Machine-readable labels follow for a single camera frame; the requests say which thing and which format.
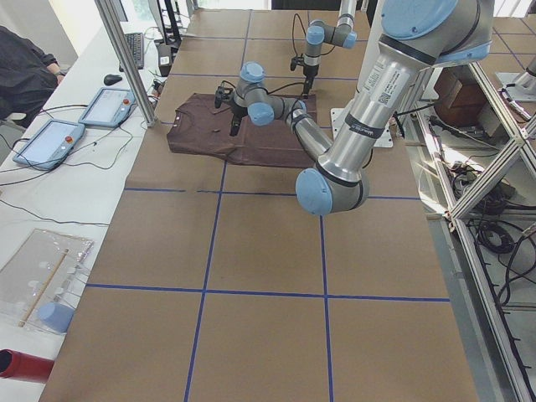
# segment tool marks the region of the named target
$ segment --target light blue joint cover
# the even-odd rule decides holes
[[[274,121],[274,110],[264,102],[252,103],[248,106],[248,115],[256,126],[267,126]]]
[[[358,41],[358,34],[354,31],[350,32],[346,39],[344,39],[343,47],[345,49],[351,49]]]
[[[48,302],[37,311],[39,319],[57,332],[66,333],[75,310],[65,304]]]
[[[321,44],[324,41],[324,28],[312,25],[307,29],[307,43]]]
[[[315,169],[303,170],[296,180],[298,202],[308,213],[327,215],[332,211],[332,190],[326,179]]]
[[[265,69],[255,61],[248,61],[240,70],[240,78],[254,84],[262,82],[265,78]]]
[[[457,4],[458,0],[386,0],[382,26],[391,38],[416,39],[444,23]]]
[[[473,61],[482,60],[487,57],[491,47],[492,43],[488,42],[486,44],[475,46],[474,48],[462,50],[461,52],[445,54],[437,59],[435,65],[440,65],[441,67],[451,67],[454,65],[468,64],[472,63]]]

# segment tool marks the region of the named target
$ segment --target robotic arm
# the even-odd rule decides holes
[[[320,19],[315,19],[309,24],[305,54],[296,55],[291,60],[291,71],[294,71],[298,65],[303,67],[303,74],[306,77],[303,85],[304,95],[309,93],[318,74],[322,44],[351,49],[358,40],[358,35],[353,31],[353,16],[356,6],[357,0],[341,1],[337,27],[327,25]]]
[[[296,181],[298,201],[306,211],[326,215],[355,209],[369,194],[361,167],[418,72],[486,57],[492,13],[493,0],[386,0],[380,56],[334,142],[300,101],[268,95],[264,70],[257,63],[244,65],[236,90],[223,101],[231,104],[234,121],[249,115],[264,126],[282,119],[298,136],[314,161]]]

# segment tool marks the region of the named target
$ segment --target keyboard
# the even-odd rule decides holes
[[[145,48],[143,46],[143,33],[125,33],[125,39],[131,51],[132,57],[134,58],[136,67],[141,70],[143,68],[143,56],[145,53]],[[121,65],[119,65],[119,71],[123,71],[123,67]]]

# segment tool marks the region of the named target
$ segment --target touchscreen display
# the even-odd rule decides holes
[[[111,122],[123,104],[127,93],[127,90],[103,90],[90,111],[85,115],[84,120]]]
[[[77,126],[53,121],[21,153],[30,162],[47,162]]]

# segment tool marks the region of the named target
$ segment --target red cylinder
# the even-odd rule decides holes
[[[46,383],[54,360],[15,350],[0,350],[0,378]]]

